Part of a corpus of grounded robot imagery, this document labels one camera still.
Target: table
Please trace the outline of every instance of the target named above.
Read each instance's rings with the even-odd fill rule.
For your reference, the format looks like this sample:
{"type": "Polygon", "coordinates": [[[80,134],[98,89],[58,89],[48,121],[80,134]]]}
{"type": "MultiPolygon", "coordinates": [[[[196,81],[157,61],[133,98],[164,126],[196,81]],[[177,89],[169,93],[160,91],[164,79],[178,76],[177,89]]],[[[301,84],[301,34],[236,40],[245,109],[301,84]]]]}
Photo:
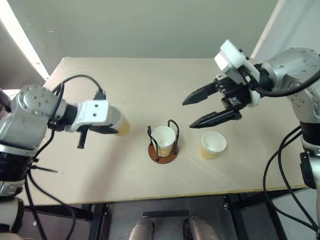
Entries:
{"type": "MultiPolygon", "coordinates": [[[[173,198],[259,192],[266,163],[282,138],[299,122],[286,98],[263,98],[243,118],[221,125],[190,129],[199,117],[222,111],[221,94],[182,106],[185,97],[211,82],[220,71],[213,59],[66,57],[44,85],[53,89],[75,74],[94,77],[111,104],[124,112],[130,124],[127,136],[89,132],[84,149],[77,149],[79,133],[59,132],[39,156],[39,166],[59,173],[34,171],[48,192],[69,204],[173,198]],[[176,121],[180,128],[179,154],[169,164],[157,164],[148,155],[147,127],[176,121]],[[217,131],[227,140],[226,150],[214,160],[199,155],[201,137],[217,131]]],[[[64,99],[92,99],[96,86],[79,78],[65,85],[64,99]]],[[[295,188],[304,187],[300,170],[300,141],[283,153],[283,168],[295,188]]],[[[276,161],[267,176],[270,190],[284,188],[276,161]]],[[[36,205],[56,204],[31,189],[36,205]]],[[[25,193],[21,194],[27,203],[25,193]]]]}

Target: round wooden base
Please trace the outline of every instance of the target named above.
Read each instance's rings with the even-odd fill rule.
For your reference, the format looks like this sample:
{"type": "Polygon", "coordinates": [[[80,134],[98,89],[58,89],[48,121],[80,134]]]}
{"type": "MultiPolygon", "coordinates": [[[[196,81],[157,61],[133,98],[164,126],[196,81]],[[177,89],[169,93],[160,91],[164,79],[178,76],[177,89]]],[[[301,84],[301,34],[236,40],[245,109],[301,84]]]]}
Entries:
{"type": "Polygon", "coordinates": [[[168,155],[168,156],[159,156],[159,160],[158,161],[157,161],[157,152],[155,150],[155,147],[153,145],[149,144],[149,146],[148,146],[149,156],[152,159],[152,161],[154,161],[157,164],[168,164],[168,163],[171,163],[173,160],[175,160],[175,158],[178,156],[178,153],[179,153],[178,149],[176,151],[176,154],[174,153],[176,144],[177,143],[174,142],[170,155],[168,155]]]}

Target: black metal cup holder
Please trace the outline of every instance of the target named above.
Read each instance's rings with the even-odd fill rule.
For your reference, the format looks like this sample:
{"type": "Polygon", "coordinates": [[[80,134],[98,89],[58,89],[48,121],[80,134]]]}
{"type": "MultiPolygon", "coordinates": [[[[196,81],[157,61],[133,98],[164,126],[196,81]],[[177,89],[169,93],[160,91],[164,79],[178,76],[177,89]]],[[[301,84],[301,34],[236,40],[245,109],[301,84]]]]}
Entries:
{"type": "Polygon", "coordinates": [[[148,136],[150,138],[150,144],[149,144],[149,147],[148,147],[149,156],[154,162],[159,163],[159,164],[170,163],[178,155],[178,139],[179,139],[179,132],[180,132],[179,131],[179,126],[175,121],[173,121],[172,119],[169,119],[168,120],[168,124],[167,124],[169,128],[170,128],[170,123],[173,123],[175,125],[175,127],[176,127],[176,135],[175,135],[175,141],[173,143],[171,153],[168,156],[159,156],[158,143],[155,140],[155,138],[151,136],[151,133],[152,133],[151,132],[151,126],[148,126],[148,129],[147,129],[147,134],[148,134],[148,136]]]}

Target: cable connector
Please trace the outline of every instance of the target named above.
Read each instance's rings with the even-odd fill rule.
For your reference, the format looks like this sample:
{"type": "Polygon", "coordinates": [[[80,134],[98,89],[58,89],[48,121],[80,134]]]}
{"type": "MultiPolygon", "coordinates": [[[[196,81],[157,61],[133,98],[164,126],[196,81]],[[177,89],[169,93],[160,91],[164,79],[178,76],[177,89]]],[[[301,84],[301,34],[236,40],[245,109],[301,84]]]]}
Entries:
{"type": "Polygon", "coordinates": [[[94,96],[94,99],[93,100],[106,100],[107,99],[107,96],[106,94],[104,93],[104,91],[102,89],[99,89],[95,96],[94,96]]]}

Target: paper cup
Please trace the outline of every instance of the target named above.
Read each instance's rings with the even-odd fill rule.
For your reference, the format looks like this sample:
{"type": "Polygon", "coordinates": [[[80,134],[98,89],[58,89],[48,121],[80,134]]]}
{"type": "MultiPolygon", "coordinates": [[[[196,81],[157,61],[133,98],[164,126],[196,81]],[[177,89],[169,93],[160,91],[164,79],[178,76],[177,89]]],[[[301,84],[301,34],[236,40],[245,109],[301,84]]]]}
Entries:
{"type": "Polygon", "coordinates": [[[130,132],[130,125],[124,114],[116,106],[110,106],[112,128],[117,130],[117,136],[124,136],[130,132]]]}
{"type": "Polygon", "coordinates": [[[208,131],[202,136],[201,157],[207,160],[214,159],[226,146],[227,141],[222,134],[216,131],[208,131]]]}
{"type": "Polygon", "coordinates": [[[175,131],[168,126],[158,126],[153,130],[151,136],[156,140],[158,144],[158,154],[160,157],[169,156],[171,153],[172,146],[176,140],[175,131]]]}

